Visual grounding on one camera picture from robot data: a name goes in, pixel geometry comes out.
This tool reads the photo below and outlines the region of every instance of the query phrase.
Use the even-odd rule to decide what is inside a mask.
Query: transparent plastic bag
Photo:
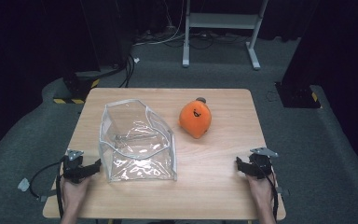
[[[108,182],[177,178],[174,134],[140,100],[105,106],[99,152]]]

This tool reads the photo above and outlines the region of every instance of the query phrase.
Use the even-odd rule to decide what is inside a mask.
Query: plush toy
[[[211,125],[212,115],[206,100],[197,98],[182,108],[179,116],[179,125],[194,138],[201,138]]]

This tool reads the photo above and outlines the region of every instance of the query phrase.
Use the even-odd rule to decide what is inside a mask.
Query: white metal stand
[[[246,49],[252,61],[254,70],[260,69],[260,63],[255,55],[255,41],[257,40],[258,31],[264,17],[264,12],[269,0],[263,0],[260,11],[256,15],[239,15],[239,14],[214,14],[214,13],[190,13],[190,0],[187,0],[186,6],[186,32],[185,43],[183,47],[183,67],[190,66],[190,48],[189,32],[190,27],[205,28],[228,28],[228,29],[248,29],[254,30],[250,42],[246,42]]]

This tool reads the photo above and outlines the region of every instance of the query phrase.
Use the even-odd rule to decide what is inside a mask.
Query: cable
[[[172,35],[167,35],[165,33],[159,33],[159,34],[150,34],[149,31],[147,31],[145,34],[143,34],[143,36],[138,37],[137,40],[135,40],[135,42],[137,42],[135,45],[145,45],[145,44],[149,44],[149,43],[157,43],[160,41],[163,41],[163,43],[165,42],[164,40],[167,40],[167,38],[172,38]]]
[[[135,69],[135,60],[133,60],[132,55],[129,55],[129,57],[127,58],[127,64],[126,64],[126,78],[118,86],[119,88],[123,87],[124,83],[126,84],[125,88],[129,87],[130,78],[132,77],[134,69]]]
[[[211,34],[209,34],[209,33],[205,34],[205,36],[203,36],[203,35],[195,35],[195,37],[198,37],[200,40],[205,40],[205,41],[212,40],[212,42],[211,42],[208,46],[203,47],[203,48],[198,48],[198,47],[195,47],[194,45],[189,44],[189,46],[190,46],[191,48],[193,48],[193,49],[208,49],[208,48],[210,48],[210,47],[213,45],[213,43],[214,43],[214,38],[213,38],[213,36],[212,36]]]
[[[63,156],[59,163],[63,163],[65,161],[65,156]],[[61,177],[60,174],[61,166],[57,168],[57,175],[56,175],[56,191],[57,191],[57,203],[58,203],[58,210],[60,212],[60,218],[63,216],[63,206],[62,206],[62,193],[61,193]]]
[[[171,16],[170,16],[170,12],[168,11],[168,5],[167,2],[165,2],[165,0],[163,1],[165,4],[165,10],[167,11],[167,21],[169,26],[172,26],[172,20],[171,20]]]
[[[178,25],[178,27],[176,28],[176,32],[175,32],[171,37],[169,37],[168,39],[165,39],[165,40],[158,41],[158,42],[136,43],[136,44],[134,44],[133,46],[139,46],[139,45],[145,45],[145,44],[162,44],[162,43],[165,43],[165,42],[168,42],[168,41],[171,41],[171,40],[175,39],[177,33],[179,32],[179,28],[180,28],[180,26],[181,26],[181,24],[182,24],[184,5],[185,5],[185,0],[182,0],[182,12],[181,12],[181,15],[180,15],[179,25]]]
[[[32,177],[32,179],[31,179],[31,181],[30,181],[30,193],[31,193],[32,195],[34,195],[34,197],[36,197],[36,199],[37,199],[38,201],[40,201],[41,196],[38,195],[38,194],[36,194],[36,193],[34,192],[33,188],[32,188],[32,185],[33,185],[33,183],[34,183],[34,179],[35,179],[40,173],[42,173],[43,171],[47,170],[48,168],[50,168],[50,167],[52,167],[52,166],[58,165],[58,164],[60,164],[60,163],[61,163],[61,162],[59,161],[59,162],[55,162],[55,163],[52,163],[52,164],[50,164],[50,165],[47,165],[47,166],[43,167],[41,170],[39,170],[39,171]]]
[[[201,9],[200,9],[200,13],[202,12],[203,7],[205,6],[205,1],[206,1],[206,0],[204,0],[204,1],[202,2],[202,6],[201,6]]]
[[[180,44],[177,45],[177,46],[168,44],[168,43],[172,43],[172,42],[179,42]],[[182,48],[182,47],[183,47],[183,41],[170,41],[170,42],[164,43],[164,45],[165,45],[165,46],[168,46],[168,47],[170,47],[170,48],[176,48],[176,49],[177,49],[177,48]]]
[[[271,185],[271,189],[272,189],[272,194],[274,197],[274,207],[272,208],[272,214],[275,218],[275,222],[277,222],[277,214],[278,214],[278,191],[275,188],[275,174],[272,172],[272,176],[274,177],[274,183],[272,183],[272,181],[269,179],[269,177],[266,175],[266,173],[264,173],[263,169],[261,169],[261,167],[257,164],[256,161],[254,161],[254,163],[257,165],[258,169],[260,169],[260,171],[263,173],[264,177],[267,179],[267,181],[270,183]]]
[[[225,35],[219,35],[219,36],[215,37],[215,41],[216,41],[216,43],[219,43],[219,44],[237,44],[240,42],[246,42],[250,38],[250,36],[242,36],[242,35],[230,36],[230,37],[233,37],[234,39],[233,40],[218,40],[217,38],[227,38],[227,36],[225,36]],[[237,41],[241,37],[245,37],[245,38],[243,40]]]

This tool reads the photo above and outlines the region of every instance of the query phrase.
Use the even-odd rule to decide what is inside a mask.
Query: human arm
[[[246,176],[249,181],[252,197],[255,201],[260,224],[276,224],[272,213],[272,188],[266,178],[257,179],[255,176]]]
[[[76,224],[90,181],[90,176],[86,177],[80,184],[73,184],[70,180],[63,179],[62,200],[64,204],[64,212],[61,224]]]

